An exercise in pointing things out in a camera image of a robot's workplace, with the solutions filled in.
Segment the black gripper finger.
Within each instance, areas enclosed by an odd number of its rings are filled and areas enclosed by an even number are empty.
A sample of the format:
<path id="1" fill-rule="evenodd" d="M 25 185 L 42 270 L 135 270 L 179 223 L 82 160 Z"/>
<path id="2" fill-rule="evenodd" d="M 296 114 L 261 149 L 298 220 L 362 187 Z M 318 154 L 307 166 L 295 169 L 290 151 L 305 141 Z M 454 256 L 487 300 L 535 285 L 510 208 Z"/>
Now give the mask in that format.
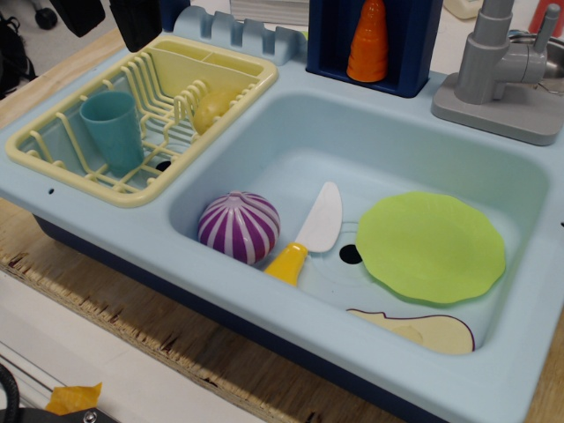
<path id="1" fill-rule="evenodd" d="M 77 37 L 92 31 L 106 17 L 100 0 L 51 0 L 63 23 Z"/>
<path id="2" fill-rule="evenodd" d="M 110 10 L 129 51 L 139 51 L 162 31 L 158 0 L 112 0 Z"/>

